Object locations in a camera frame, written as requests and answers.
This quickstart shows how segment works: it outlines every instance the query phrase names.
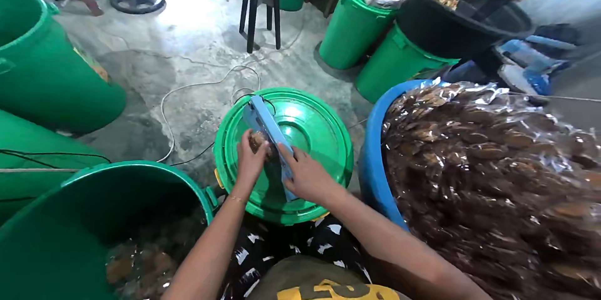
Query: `bucket handle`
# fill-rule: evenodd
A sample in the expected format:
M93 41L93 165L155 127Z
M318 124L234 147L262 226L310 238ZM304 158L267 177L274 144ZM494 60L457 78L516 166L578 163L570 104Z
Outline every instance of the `bucket handle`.
M213 210L219 206L219 197L222 195L228 195L227 191L222 188L212 188L211 186L207 186L204 188L205 193L208 196L208 202L213 207Z
M9 73L16 65L6 58L0 58L0 74Z
M53 16L61 13L61 11L58 9L56 4L54 4L54 3L46 2L46 7L48 8L48 12L50 12L50 14Z

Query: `black cable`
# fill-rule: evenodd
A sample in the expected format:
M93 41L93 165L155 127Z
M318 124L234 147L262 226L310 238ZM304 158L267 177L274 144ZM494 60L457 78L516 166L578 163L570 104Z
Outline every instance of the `black cable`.
M25 156L21 156L20 154L16 154L16 153L12 153L12 152L6 152L4 150L0 150L0 153L8 154L9 156L19 157L21 159L29 160L30 162L38 163L40 165L48 166L50 168L58 168L56 166L53 166L53 165L41 162L40 160L36 160L36 159L32 159L32 158L27 158Z
M13 153L18 153L18 154L24 154L24 155L27 155L27 156L45 156L45 155L49 155L49 154L64 154L64 155L67 155L67 156L98 157L98 158L102 158L102 159L106 160L109 164L112 164L112 162L111 162L111 160L109 158L101 156L100 154L71 153L71 152L23 152L23 151L17 151L17 150L9 150L7 148L0 148L0 151L13 152Z
M261 96L261 98L263 99L263 101L266 101L267 103L271 104L271 106L274 108L274 114L273 114L273 116L275 116L275 113L278 112L278 110L275 109L275 105L271 101L269 101L269 99L265 99L264 96Z
M200 158L200 156L202 156L209 148L211 148L213 145L215 145L215 142L212 142L211 145L207 146L207 148L205 148L202 152L200 152L200 154L190 160L186 160L185 162L181 162L181 163L175 163L175 164L171 164L171 166L177 166L177 165L181 165L181 164L185 164L185 163L189 163L192 160L196 159L196 158Z
M256 96L256 95L255 94L244 94L242 96L239 96L238 99L236 99L236 101L234 102L234 105L236 105L236 103L245 96Z

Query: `hand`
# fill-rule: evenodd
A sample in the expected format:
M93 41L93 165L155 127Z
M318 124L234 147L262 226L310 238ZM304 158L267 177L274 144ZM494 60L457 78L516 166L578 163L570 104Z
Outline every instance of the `hand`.
M293 146L295 155L292 156L282 144L279 143L278 148L294 174L294 181L286 180L284 184L296 196L327 208L328 202L346 193L346 189L336 183L323 166L305 151Z
M238 177L236 178L235 186L243 188L244 192L248 192L248 194L252 191L257 178L259 178L259 174L263 170L263 163L265 162L267 147L269 146L269 142L265 141L261 144L257 153L253 153L251 144L248 141L251 132L250 128L244 131L242 139L238 143Z

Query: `black and white patterned pants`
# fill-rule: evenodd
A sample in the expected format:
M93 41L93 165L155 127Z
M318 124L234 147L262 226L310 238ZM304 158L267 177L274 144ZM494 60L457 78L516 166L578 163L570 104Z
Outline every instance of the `black and white patterned pants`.
M273 265L295 254L349 269L372 283L358 241L332 215L284 227L246 213L218 293L221 300L244 299Z

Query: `blue bucket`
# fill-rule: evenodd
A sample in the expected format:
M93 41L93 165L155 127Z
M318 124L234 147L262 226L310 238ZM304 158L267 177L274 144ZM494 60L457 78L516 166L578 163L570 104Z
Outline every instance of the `blue bucket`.
M429 85L432 80L405 81L389 89L378 99L376 105L367 119L365 128L365 142L359 156L359 184L363 201L374 210L380 212L395 224L409 231L407 223L398 211L393 194L390 192L384 163L382 162L382 123L388 107L394 100L410 89L419 88L420 85Z

